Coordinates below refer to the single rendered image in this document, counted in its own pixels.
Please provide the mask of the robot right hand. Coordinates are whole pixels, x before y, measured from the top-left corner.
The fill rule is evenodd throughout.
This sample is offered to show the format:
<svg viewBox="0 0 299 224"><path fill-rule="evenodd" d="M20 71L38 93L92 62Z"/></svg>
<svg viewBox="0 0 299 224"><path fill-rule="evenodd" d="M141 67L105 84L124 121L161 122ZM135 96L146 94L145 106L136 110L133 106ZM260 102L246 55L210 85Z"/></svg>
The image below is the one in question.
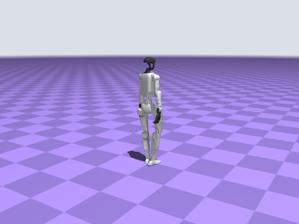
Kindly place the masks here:
<svg viewBox="0 0 299 224"><path fill-rule="evenodd" d="M155 121L153 122L154 124L157 124L159 123L159 120L161 118L161 115L160 115L161 112L159 112L159 108L157 108L157 115L156 115L156 119Z"/></svg>

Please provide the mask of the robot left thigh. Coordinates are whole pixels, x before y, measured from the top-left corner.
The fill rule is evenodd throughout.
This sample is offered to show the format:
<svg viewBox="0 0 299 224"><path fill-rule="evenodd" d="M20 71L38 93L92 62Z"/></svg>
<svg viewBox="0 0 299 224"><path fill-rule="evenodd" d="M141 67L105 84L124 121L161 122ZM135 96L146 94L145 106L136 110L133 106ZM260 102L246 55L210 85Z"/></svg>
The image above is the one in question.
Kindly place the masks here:
<svg viewBox="0 0 299 224"><path fill-rule="evenodd" d="M143 138L148 139L150 137L148 130L148 114L142 112L142 107L137 110L137 114L140 116L140 122L142 125Z"/></svg>

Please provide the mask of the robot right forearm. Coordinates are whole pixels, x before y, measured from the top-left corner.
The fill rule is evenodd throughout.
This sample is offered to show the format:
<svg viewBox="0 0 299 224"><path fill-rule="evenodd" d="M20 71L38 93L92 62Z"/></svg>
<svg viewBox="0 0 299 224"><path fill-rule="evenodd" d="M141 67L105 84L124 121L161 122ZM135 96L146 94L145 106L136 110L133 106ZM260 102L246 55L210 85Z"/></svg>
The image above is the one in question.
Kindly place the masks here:
<svg viewBox="0 0 299 224"><path fill-rule="evenodd" d="M162 111L161 97L162 97L162 93L161 93L161 91L159 91L157 93L157 98L156 98L156 104L157 104L157 108L159 108L159 112ZM157 108L156 108L156 110L157 110Z"/></svg>

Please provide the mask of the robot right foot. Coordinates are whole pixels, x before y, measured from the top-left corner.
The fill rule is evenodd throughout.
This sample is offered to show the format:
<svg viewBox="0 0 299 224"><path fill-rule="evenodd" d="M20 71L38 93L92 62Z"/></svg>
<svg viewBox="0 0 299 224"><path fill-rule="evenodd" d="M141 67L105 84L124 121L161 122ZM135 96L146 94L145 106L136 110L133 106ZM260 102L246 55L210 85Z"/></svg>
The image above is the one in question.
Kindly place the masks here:
<svg viewBox="0 0 299 224"><path fill-rule="evenodd" d="M159 163L161 163L160 160L152 161L152 159L151 159L151 160L148 161L148 165L149 165L149 166L154 165L154 164L159 164Z"/></svg>

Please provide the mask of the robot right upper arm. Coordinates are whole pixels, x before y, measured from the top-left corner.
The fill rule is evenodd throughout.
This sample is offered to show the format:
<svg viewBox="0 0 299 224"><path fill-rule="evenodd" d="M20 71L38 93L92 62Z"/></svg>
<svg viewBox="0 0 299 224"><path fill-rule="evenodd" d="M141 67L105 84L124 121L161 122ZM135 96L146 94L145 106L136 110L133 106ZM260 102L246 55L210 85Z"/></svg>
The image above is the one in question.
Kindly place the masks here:
<svg viewBox="0 0 299 224"><path fill-rule="evenodd" d="M152 81L154 82L154 91L155 91L155 96L157 97L157 93L159 92L159 81L160 81L160 76L152 74Z"/></svg>

